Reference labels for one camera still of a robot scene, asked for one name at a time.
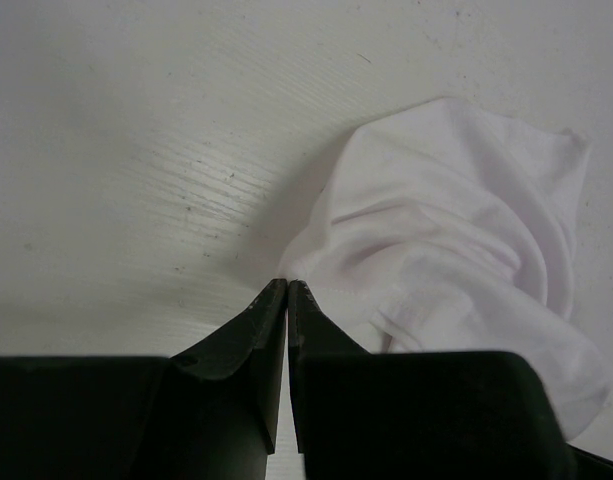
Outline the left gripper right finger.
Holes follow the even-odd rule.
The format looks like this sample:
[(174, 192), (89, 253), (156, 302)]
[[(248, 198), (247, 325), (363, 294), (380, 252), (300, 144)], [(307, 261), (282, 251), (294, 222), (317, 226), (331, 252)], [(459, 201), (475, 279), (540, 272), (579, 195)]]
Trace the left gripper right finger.
[(290, 388), (310, 479), (573, 479), (541, 380), (504, 351), (372, 354), (288, 293)]

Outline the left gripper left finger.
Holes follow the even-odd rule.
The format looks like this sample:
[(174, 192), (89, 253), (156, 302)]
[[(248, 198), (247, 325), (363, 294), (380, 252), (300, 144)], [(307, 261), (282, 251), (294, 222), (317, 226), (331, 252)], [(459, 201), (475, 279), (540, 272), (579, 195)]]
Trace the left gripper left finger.
[(0, 479), (261, 479), (287, 284), (170, 357), (0, 356)]

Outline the white tank top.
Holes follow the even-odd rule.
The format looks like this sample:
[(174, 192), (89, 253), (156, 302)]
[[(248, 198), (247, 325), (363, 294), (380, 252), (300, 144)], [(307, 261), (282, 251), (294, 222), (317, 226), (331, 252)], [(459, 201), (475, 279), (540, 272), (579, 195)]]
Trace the white tank top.
[(539, 374), (564, 436), (610, 364), (571, 321), (588, 142), (443, 98), (358, 128), (279, 263), (374, 353), (502, 350)]

